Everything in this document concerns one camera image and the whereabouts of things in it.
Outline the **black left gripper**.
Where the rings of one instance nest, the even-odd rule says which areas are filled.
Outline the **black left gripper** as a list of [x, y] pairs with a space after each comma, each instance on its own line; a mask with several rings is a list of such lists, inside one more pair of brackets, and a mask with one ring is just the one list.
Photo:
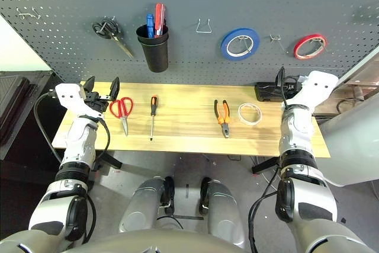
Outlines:
[[95, 83], [95, 77], [92, 76], [88, 78], [84, 85], [83, 89], [85, 91], [86, 98], [84, 99], [84, 102], [87, 106], [89, 106], [91, 109], [99, 112], [104, 113], [107, 110], [107, 107], [109, 105], [110, 98], [116, 99], [118, 96], [118, 93], [120, 91], [120, 80], [119, 77], [116, 77], [111, 84], [110, 87], [110, 96], [109, 95], [99, 95], [98, 92], [92, 92], [94, 88]]

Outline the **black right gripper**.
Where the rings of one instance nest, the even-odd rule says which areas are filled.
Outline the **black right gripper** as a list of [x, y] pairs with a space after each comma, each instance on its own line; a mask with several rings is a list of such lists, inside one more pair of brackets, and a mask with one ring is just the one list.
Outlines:
[[285, 95], [296, 95], [301, 89], [299, 76], [285, 77]]

